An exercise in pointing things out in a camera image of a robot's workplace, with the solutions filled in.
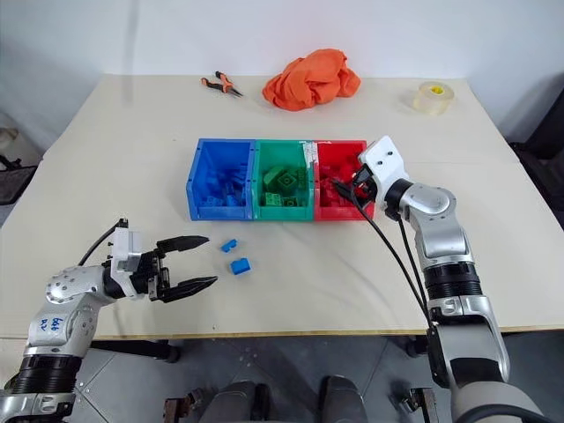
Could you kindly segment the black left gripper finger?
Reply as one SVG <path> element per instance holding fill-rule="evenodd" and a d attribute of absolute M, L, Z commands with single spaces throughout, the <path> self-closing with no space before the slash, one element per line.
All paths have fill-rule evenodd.
<path fill-rule="evenodd" d="M 209 239 L 207 237 L 201 235 L 183 235 L 158 241 L 156 243 L 156 249 L 161 256 L 165 256 L 171 252 L 183 252 L 196 249 L 208 241 Z"/>
<path fill-rule="evenodd" d="M 162 287 L 158 291 L 157 300 L 169 303 L 188 298 L 212 286 L 218 279 L 217 276 L 193 278 L 179 282 L 176 286 Z"/>

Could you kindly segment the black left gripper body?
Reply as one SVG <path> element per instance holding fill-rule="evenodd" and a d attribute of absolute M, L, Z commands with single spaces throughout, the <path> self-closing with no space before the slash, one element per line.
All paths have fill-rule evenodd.
<path fill-rule="evenodd" d="M 171 301 L 169 271 L 162 263 L 165 257 L 159 249 L 141 255 L 137 270 L 130 276 L 137 294 L 145 294 L 151 301 Z"/>

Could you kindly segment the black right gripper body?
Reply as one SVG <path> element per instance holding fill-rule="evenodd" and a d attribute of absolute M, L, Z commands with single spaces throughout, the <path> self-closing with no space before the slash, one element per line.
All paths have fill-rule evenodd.
<path fill-rule="evenodd" d="M 368 204 L 375 201 L 378 188 L 375 183 L 374 175 L 369 167 L 367 168 L 367 176 L 365 180 L 352 180 L 352 183 L 358 186 L 358 197 L 360 200 L 360 208 L 366 208 Z"/>

